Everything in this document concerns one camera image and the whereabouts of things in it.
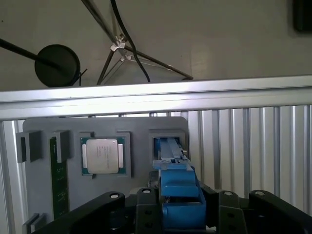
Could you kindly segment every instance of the black object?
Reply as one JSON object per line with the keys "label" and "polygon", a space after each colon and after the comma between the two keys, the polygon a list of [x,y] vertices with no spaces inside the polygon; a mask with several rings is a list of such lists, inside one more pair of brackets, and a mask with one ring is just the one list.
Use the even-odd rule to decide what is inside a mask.
{"label": "black object", "polygon": [[61,64],[61,70],[56,70],[39,61],[35,62],[38,79],[48,87],[72,86],[80,73],[80,62],[73,50],[64,45],[48,45],[38,53],[38,56],[48,61]]}
{"label": "black object", "polygon": [[80,62],[64,45],[48,45],[38,55],[0,39],[0,47],[35,61],[38,79],[48,87],[72,86],[80,76]]}
{"label": "black object", "polygon": [[125,25],[122,22],[122,19],[120,17],[119,11],[118,11],[118,7],[117,7],[117,4],[116,4],[116,1],[115,0],[111,0],[111,5],[112,5],[112,8],[113,8],[114,15],[115,15],[115,17],[117,19],[117,22],[120,25],[122,32],[124,33],[124,35],[126,36],[126,39],[128,40],[128,42],[130,43],[130,45],[132,47],[132,50],[133,50],[132,53],[133,53],[133,56],[135,57],[135,60],[136,60],[136,62],[138,64],[138,66],[141,68],[142,72],[145,74],[147,82],[151,82],[150,77],[148,76],[145,68],[143,67],[141,61],[138,59],[136,46],[133,43],[133,41],[132,41],[132,39],[131,39],[131,37],[130,37],[130,35],[129,35],[126,27],[125,27]]}
{"label": "black object", "polygon": [[23,48],[20,48],[12,43],[9,43],[3,39],[0,39],[0,47],[6,49],[6,50],[9,50],[9,51],[12,51],[13,53],[16,53],[16,54],[19,54],[19,55],[22,55],[26,58],[29,58],[29,59],[32,59],[34,61],[38,61],[46,66],[50,66],[50,67],[53,67],[57,70],[60,70],[61,69],[61,66],[58,65],[57,63],[54,63],[48,59],[45,59],[45,58],[42,58],[38,55],[35,55]]}
{"label": "black object", "polygon": [[[267,191],[251,191],[249,199],[201,184],[207,202],[207,226],[218,234],[312,234],[312,217]],[[158,190],[142,188],[125,199],[105,193],[47,224],[33,234],[202,234],[209,230],[163,230]]]}
{"label": "black object", "polygon": [[300,33],[312,33],[312,0],[293,0],[293,27]]}

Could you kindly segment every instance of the blue plastic part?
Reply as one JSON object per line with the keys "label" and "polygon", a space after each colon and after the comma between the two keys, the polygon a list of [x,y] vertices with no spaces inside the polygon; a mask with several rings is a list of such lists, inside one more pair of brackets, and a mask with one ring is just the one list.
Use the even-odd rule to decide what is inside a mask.
{"label": "blue plastic part", "polygon": [[162,223],[165,229],[205,229],[206,201],[202,190],[199,189],[197,202],[163,203]]}
{"label": "blue plastic part", "polygon": [[175,138],[159,138],[153,167],[160,170],[160,193],[165,229],[205,229],[206,201],[191,162]]}

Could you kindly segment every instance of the metal tripod stand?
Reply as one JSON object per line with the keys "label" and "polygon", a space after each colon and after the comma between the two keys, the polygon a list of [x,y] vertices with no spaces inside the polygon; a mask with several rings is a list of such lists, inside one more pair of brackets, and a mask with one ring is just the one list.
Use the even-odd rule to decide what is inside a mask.
{"label": "metal tripod stand", "polygon": [[[125,38],[125,36],[123,34],[121,34],[120,36],[114,35],[113,31],[110,29],[109,25],[104,20],[103,16],[101,15],[100,11],[96,7],[93,0],[81,0],[81,1],[83,2],[83,4],[89,10],[89,12],[93,16],[93,18],[97,21],[97,23],[100,25],[100,27],[103,29],[103,31],[106,33],[108,38],[113,43],[113,45],[110,47],[110,53],[106,59],[106,62],[105,62],[104,67],[102,69],[102,72],[101,72],[101,74],[98,78],[98,81],[97,81],[97,85],[105,84],[108,82],[108,80],[112,77],[112,75],[121,67],[121,65],[125,61],[135,61],[135,60],[133,60],[132,55],[127,54],[127,51],[133,52],[133,49],[132,49],[132,47],[129,47],[126,45],[127,39]],[[121,58],[112,66],[112,68],[110,68],[109,71],[107,71],[109,64],[113,58],[113,55],[116,51],[118,51],[120,53]],[[160,66],[162,68],[174,71],[174,72],[184,76],[185,78],[183,80],[192,80],[193,79],[192,76],[174,68],[173,66],[170,66],[170,65],[163,63],[163,62],[161,62],[161,61],[159,61],[153,57],[150,57],[150,56],[148,56],[148,55],[146,55],[140,51],[137,51],[137,55],[139,55],[141,57],[140,60],[143,60],[142,64],[155,66],[155,65],[148,63],[148,62],[152,62],[154,64],[157,64],[157,66]]]}

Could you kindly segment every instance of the green circuit board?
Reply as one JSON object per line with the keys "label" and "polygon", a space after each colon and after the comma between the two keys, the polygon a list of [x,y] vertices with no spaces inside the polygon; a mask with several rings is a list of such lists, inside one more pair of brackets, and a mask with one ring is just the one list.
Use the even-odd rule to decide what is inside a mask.
{"label": "green circuit board", "polygon": [[67,163],[58,163],[57,139],[50,139],[52,199],[54,219],[69,212],[68,187],[67,187]]}

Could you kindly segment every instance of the black cable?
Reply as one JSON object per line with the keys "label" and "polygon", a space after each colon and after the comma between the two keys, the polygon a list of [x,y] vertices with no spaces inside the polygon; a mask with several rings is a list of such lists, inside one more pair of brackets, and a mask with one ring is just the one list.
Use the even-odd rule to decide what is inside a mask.
{"label": "black cable", "polygon": [[112,4],[113,12],[114,12],[114,15],[115,15],[115,17],[116,17],[116,19],[117,19],[117,22],[118,22],[118,24],[120,25],[121,30],[123,31],[125,37],[127,38],[128,42],[130,43],[130,45],[131,45],[131,47],[132,47],[132,49],[133,49],[133,57],[135,57],[135,60],[136,60],[137,64],[138,64],[139,67],[141,68],[142,72],[145,74],[147,81],[148,81],[148,82],[151,82],[150,77],[148,76],[148,74],[147,74],[145,68],[143,67],[141,61],[139,60],[139,58],[138,58],[138,56],[137,56],[137,49],[136,49],[136,46],[135,46],[135,44],[133,43],[133,41],[132,41],[132,39],[131,39],[131,37],[130,37],[130,35],[129,35],[129,33],[128,33],[126,27],[125,27],[125,25],[124,25],[123,22],[122,22],[122,19],[121,19],[121,17],[120,17],[120,14],[119,14],[119,11],[118,11],[118,8],[117,8],[116,1],[115,1],[115,0],[111,0],[111,4]]}
{"label": "black cable", "polygon": [[79,75],[79,86],[81,86],[81,77],[87,70],[88,69],[86,68],[82,73],[80,73],[80,75]]}

